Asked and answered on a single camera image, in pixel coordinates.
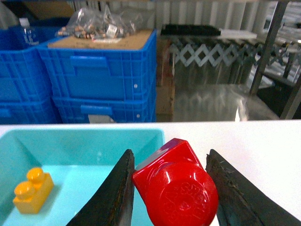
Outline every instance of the crate handle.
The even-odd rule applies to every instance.
[[[108,61],[102,56],[71,56],[71,65],[75,67],[108,67]]]
[[[108,115],[113,116],[113,110],[111,107],[99,107],[99,106],[80,106],[82,114],[97,114],[97,115]]]
[[[11,118],[11,111],[9,109],[0,109],[0,117],[2,118]]]

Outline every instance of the plastic bottle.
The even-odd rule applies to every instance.
[[[37,35],[36,30],[33,27],[30,27],[28,19],[20,18],[19,21],[23,29],[23,47],[28,48],[39,45],[39,36]]]

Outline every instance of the plastic bag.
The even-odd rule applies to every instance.
[[[125,8],[120,9],[118,13],[111,13],[108,6],[104,12],[81,8],[72,15],[68,24],[61,28],[57,35],[73,35],[92,40],[124,38],[142,27],[144,19],[139,11],[140,9]]]

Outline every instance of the white table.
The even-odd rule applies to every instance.
[[[0,136],[15,128],[0,126]],[[46,125],[45,128],[160,128],[165,141],[187,140],[206,167],[206,154],[218,151],[269,198],[301,220],[301,120],[184,122],[145,124]],[[212,226],[218,226],[215,220]]]

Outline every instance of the teal plastic tray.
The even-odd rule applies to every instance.
[[[64,226],[92,197],[126,149],[135,164],[164,142],[159,129],[20,129],[0,138],[0,225]],[[15,186],[32,167],[49,172],[55,187],[39,214],[14,207]],[[133,226],[152,226],[135,190]]]

